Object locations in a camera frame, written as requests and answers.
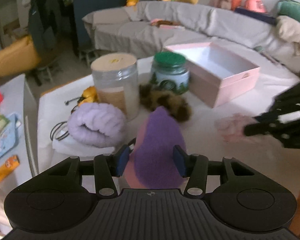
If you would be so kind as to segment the lavender fluffy headband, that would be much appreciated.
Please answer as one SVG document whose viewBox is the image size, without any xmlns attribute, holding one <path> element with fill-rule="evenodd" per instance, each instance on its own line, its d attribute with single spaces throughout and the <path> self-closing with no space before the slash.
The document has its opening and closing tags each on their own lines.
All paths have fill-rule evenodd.
<svg viewBox="0 0 300 240">
<path fill-rule="evenodd" d="M 77 142 L 98 148 L 121 144 L 126 126 L 123 112 L 107 103 L 83 103 L 67 121 L 68 132 Z"/>
</svg>

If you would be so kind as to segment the purple pink soft toy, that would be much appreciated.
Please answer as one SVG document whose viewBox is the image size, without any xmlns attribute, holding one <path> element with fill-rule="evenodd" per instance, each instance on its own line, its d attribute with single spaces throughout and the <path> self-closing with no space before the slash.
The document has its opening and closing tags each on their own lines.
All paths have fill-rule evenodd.
<svg viewBox="0 0 300 240">
<path fill-rule="evenodd" d="M 178 123 L 164 107 L 158 107 L 141 125 L 124 178 L 135 189 L 180 188 L 185 179 L 173 161 L 173 148 L 186 149 Z"/>
</svg>

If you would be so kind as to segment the white cloth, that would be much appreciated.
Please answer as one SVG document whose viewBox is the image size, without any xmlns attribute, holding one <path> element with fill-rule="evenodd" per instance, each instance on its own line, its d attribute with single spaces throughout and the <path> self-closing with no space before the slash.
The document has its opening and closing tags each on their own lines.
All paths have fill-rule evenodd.
<svg viewBox="0 0 300 240">
<path fill-rule="evenodd" d="M 115 151 L 114 147 L 98 148 L 94 146 L 83 145 L 77 142 L 70 135 L 61 141 L 53 139 L 52 148 L 58 153 L 76 155 L 79 157 L 94 157 L 102 154 L 111 154 Z"/>
</svg>

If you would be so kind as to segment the pink fluffy scrunchie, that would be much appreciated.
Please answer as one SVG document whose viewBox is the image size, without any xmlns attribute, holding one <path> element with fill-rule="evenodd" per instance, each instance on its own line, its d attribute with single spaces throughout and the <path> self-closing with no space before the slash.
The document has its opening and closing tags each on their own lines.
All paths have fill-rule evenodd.
<svg viewBox="0 0 300 240">
<path fill-rule="evenodd" d="M 247 140 L 244 128 L 247 125 L 256 124 L 257 121 L 240 113 L 233 114 L 215 121 L 215 128 L 225 142 L 239 142 Z"/>
</svg>

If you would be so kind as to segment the brown furry tail keychain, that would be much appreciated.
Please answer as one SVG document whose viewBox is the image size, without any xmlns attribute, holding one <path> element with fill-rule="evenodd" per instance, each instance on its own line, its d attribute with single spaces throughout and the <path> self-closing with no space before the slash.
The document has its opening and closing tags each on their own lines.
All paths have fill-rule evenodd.
<svg viewBox="0 0 300 240">
<path fill-rule="evenodd" d="M 178 122 L 190 120 L 192 108 L 181 95 L 150 83 L 139 85 L 139 95 L 140 103 L 151 112 L 158 107 L 164 107 L 169 115 Z"/>
</svg>

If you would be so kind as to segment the cream blanket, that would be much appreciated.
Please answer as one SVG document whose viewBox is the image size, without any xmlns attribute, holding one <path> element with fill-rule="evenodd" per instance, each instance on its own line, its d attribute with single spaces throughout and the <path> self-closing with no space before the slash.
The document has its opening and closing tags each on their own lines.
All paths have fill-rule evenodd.
<svg viewBox="0 0 300 240">
<path fill-rule="evenodd" d="M 294 55 L 300 56 L 300 22 L 288 16 L 278 16 L 276 21 L 278 36 L 284 41 L 292 43 Z"/>
</svg>

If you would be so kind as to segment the tall clear jar beige lid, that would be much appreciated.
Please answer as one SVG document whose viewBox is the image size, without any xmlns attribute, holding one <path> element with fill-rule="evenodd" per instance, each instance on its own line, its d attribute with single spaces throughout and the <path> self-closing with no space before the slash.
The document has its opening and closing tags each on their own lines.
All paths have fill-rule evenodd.
<svg viewBox="0 0 300 240">
<path fill-rule="evenodd" d="M 128 120 L 139 112 L 137 58 L 127 53 L 110 53 L 91 63 L 94 86 L 102 103 L 120 109 Z"/>
</svg>

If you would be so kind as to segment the orange snack packet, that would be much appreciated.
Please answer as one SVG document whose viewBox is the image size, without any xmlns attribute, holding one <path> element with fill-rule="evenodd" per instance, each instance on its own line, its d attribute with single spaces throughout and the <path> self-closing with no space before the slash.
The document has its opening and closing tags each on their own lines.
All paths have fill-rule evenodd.
<svg viewBox="0 0 300 240">
<path fill-rule="evenodd" d="M 9 157 L 3 165 L 0 166 L 0 183 L 7 178 L 20 165 L 17 155 Z"/>
</svg>

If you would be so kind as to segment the green lid glass jar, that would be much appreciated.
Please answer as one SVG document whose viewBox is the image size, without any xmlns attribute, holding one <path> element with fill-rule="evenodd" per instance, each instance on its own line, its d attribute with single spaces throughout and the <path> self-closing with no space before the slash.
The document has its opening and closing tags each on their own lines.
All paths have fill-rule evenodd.
<svg viewBox="0 0 300 240">
<path fill-rule="evenodd" d="M 149 80 L 151 84 L 180 95 L 189 90 L 189 78 L 190 72 L 183 55 L 171 51 L 154 55 Z"/>
</svg>

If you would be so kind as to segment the blue picture book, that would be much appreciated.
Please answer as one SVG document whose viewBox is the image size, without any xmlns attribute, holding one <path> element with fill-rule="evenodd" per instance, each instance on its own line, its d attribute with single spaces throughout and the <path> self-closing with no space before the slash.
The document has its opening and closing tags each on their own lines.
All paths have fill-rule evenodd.
<svg viewBox="0 0 300 240">
<path fill-rule="evenodd" d="M 9 123 L 0 135 L 0 158 L 10 152 L 19 143 L 19 131 L 21 122 L 17 113 L 11 113 L 8 117 Z"/>
</svg>

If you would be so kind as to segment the green cushion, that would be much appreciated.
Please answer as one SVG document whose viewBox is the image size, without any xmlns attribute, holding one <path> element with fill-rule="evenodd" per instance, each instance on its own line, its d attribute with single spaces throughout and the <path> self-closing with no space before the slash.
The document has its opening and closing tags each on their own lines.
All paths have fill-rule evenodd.
<svg viewBox="0 0 300 240">
<path fill-rule="evenodd" d="M 294 0 L 279 0 L 277 15 L 288 16 L 300 23 L 300 3 Z"/>
</svg>

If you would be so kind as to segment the grey side table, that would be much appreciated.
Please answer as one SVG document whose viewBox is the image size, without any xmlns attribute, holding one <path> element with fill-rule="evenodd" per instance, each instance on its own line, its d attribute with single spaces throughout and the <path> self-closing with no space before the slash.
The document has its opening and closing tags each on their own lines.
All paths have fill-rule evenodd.
<svg viewBox="0 0 300 240">
<path fill-rule="evenodd" d="M 8 124 L 0 133 L 0 239 L 11 226 L 3 211 L 7 194 L 38 174 L 36 100 L 24 74 L 0 86 L 0 114 Z"/>
</svg>

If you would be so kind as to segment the pink plush toy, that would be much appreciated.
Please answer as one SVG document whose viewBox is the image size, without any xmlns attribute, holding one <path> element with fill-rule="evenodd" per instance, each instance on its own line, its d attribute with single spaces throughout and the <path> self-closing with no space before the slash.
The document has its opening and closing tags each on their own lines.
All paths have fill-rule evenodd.
<svg viewBox="0 0 300 240">
<path fill-rule="evenodd" d="M 253 12 L 266 13 L 267 10 L 261 0 L 246 0 L 244 8 Z"/>
</svg>

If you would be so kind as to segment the grey covered sofa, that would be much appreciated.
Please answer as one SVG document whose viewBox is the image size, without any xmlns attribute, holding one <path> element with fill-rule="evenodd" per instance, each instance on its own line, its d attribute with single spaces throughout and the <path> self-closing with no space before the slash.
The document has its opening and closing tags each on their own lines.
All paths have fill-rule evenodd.
<svg viewBox="0 0 300 240">
<path fill-rule="evenodd" d="M 150 57 L 166 46 L 217 42 L 233 51 L 261 46 L 300 76 L 300 55 L 275 26 L 230 10 L 180 2 L 143 1 L 133 7 L 93 11 L 82 18 L 96 50 Z"/>
</svg>

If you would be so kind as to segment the dark jackets on rack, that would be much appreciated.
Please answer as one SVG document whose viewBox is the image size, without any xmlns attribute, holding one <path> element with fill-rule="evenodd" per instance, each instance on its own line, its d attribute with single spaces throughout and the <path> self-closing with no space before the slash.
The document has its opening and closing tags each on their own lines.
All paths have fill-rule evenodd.
<svg viewBox="0 0 300 240">
<path fill-rule="evenodd" d="M 71 33 L 70 18 L 63 0 L 31 0 L 28 31 L 37 53 L 43 57 Z"/>
</svg>

